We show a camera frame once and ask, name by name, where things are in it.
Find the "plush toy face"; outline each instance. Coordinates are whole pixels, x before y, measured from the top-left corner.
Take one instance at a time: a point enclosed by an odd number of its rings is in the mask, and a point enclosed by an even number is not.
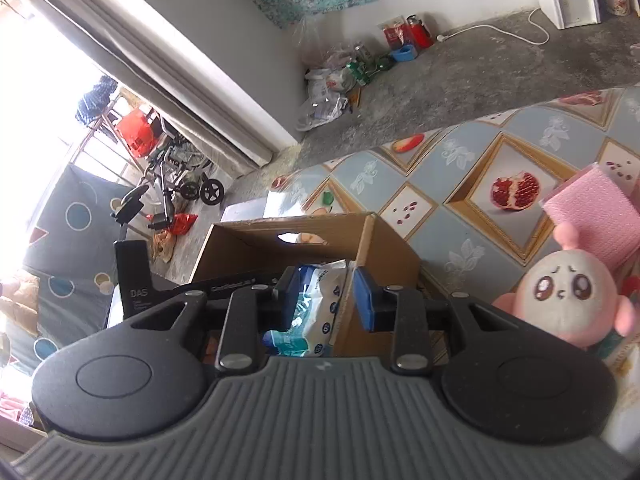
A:
[[[618,294],[607,270],[580,249],[558,251],[533,266],[514,298],[513,314],[576,346],[597,343],[611,330]]]

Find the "metal screw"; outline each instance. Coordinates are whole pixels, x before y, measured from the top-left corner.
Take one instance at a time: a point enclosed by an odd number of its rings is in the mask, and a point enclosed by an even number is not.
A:
[[[242,370],[251,366],[252,362],[254,360],[245,354],[228,354],[220,359],[220,364],[228,370]]]
[[[429,360],[420,354],[404,354],[396,359],[396,365],[402,370],[421,370],[426,368]]]

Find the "dark blue fabric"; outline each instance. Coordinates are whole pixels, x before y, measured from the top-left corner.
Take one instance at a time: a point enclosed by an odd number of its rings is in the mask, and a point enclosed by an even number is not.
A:
[[[100,82],[95,84],[94,88],[84,94],[82,99],[78,101],[76,120],[84,124],[84,126],[89,126],[109,105],[109,96],[115,92],[117,87],[117,81],[111,79],[108,75],[103,75],[100,78]]]

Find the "pink sponge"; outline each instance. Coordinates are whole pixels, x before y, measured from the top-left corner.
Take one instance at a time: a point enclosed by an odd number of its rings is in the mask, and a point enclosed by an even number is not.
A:
[[[578,230],[580,248],[609,270],[640,246],[640,215],[597,164],[576,173],[540,205],[554,224],[571,222]]]

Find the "concrete floor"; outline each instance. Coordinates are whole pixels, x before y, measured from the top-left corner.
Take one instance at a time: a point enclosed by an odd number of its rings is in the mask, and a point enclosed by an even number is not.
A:
[[[228,189],[233,182],[231,177],[218,170],[209,172],[208,175],[210,178],[216,178],[222,182],[225,189]],[[200,254],[202,243],[209,233],[211,224],[219,222],[220,218],[222,218],[220,205],[206,205],[202,200],[187,202],[184,212],[198,215],[197,220],[187,234],[177,237],[174,255],[169,264],[165,264],[163,269],[158,266],[152,266],[153,272],[158,272],[166,279],[180,285],[190,280],[191,271],[196,263],[198,254]]]
[[[544,40],[543,33],[527,23],[527,15],[521,12],[486,23],[532,41]],[[437,43],[416,60],[376,75],[363,88],[360,107],[353,113],[311,130],[300,146],[236,180],[223,206],[265,196],[280,174],[389,140],[559,96],[639,82],[640,62],[631,56],[629,46],[640,43],[640,19],[603,17],[599,25],[557,30],[538,11],[533,21],[550,34],[543,46],[488,28]],[[219,214],[205,209],[198,222],[208,229]],[[204,239],[198,233],[189,234],[189,242],[178,242],[181,247],[176,247],[170,269],[178,281],[191,271]]]

